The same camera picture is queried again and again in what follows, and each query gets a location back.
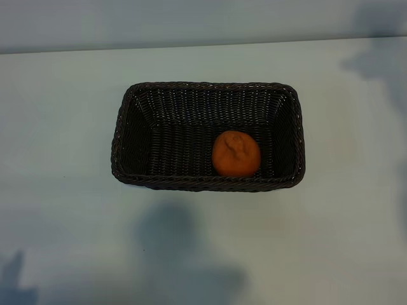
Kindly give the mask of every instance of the orange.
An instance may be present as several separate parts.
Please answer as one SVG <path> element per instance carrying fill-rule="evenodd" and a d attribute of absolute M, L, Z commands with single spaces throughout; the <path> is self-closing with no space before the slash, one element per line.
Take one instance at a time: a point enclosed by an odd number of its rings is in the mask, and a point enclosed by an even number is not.
<path fill-rule="evenodd" d="M 228 130 L 215 140 L 212 163 L 218 174 L 250 177 L 260 168 L 260 148 L 248 134 Z"/>

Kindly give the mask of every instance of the white table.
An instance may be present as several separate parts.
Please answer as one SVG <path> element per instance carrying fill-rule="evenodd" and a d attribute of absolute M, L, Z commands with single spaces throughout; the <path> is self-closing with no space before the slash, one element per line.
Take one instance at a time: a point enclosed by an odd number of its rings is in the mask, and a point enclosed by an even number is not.
<path fill-rule="evenodd" d="M 0 265 L 21 250 L 40 305 L 407 304 L 406 54 L 391 38 L 0 55 Z M 144 81 L 293 86 L 305 178 L 119 183 L 116 116 Z"/>

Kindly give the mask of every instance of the white surface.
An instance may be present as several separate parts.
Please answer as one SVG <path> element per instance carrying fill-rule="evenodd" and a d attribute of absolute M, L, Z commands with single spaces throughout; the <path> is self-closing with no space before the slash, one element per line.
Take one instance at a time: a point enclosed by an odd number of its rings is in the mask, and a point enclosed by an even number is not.
<path fill-rule="evenodd" d="M 0 263 L 25 252 L 40 305 L 406 304 L 406 51 L 392 38 L 0 55 Z M 181 80 L 292 85 L 303 181 L 246 194 L 115 180 L 125 90 Z"/>
<path fill-rule="evenodd" d="M 407 34 L 405 0 L 0 0 L 0 53 Z"/>

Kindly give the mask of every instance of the rectangular basket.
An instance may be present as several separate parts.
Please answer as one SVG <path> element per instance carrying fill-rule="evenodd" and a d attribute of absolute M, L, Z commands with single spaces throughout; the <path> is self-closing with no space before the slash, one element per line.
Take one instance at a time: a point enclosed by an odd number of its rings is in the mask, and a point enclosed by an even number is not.
<path fill-rule="evenodd" d="M 221 177 L 212 146 L 226 130 L 259 144 L 261 166 L 250 178 Z M 305 173 L 301 107 L 278 83 L 141 83 L 119 110 L 112 173 L 152 189 L 271 191 L 293 187 Z"/>

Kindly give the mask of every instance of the white wall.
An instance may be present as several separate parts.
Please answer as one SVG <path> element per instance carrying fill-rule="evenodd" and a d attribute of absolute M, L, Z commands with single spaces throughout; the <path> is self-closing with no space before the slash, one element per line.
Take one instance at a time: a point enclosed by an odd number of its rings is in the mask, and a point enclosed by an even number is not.
<path fill-rule="evenodd" d="M 395 36 L 407 2 L 0 0 L 0 53 Z"/>

